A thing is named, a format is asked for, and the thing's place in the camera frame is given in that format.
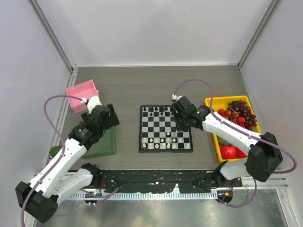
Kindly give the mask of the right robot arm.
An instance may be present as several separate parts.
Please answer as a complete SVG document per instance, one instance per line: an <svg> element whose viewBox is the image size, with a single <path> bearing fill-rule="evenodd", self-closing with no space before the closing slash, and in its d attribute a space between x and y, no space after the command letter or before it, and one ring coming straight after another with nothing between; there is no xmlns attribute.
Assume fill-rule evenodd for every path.
<svg viewBox="0 0 303 227"><path fill-rule="evenodd" d="M283 157L273 134L240 127L205 105L195 107L185 96L172 95L172 102L178 131L196 128L215 134L246 154L246 158L224 161L215 169L217 185L226 186L235 178L248 176L266 182L281 164Z"/></svg>

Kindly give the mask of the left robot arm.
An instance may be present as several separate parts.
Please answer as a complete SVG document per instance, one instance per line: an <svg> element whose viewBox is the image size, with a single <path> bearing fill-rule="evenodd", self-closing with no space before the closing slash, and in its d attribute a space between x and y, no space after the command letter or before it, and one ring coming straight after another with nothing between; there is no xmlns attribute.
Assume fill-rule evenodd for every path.
<svg viewBox="0 0 303 227"><path fill-rule="evenodd" d="M21 226L25 226L25 213L45 223L76 191L86 186L97 188L101 185L101 170L90 163L63 179L73 164L99 142L106 130L120 124L113 105L102 105L98 96L81 98L80 102L88 108L81 115L83 122L72 129L67 140L61 141L62 148L39 174L28 183L20 182L15 188L21 208Z"/></svg>

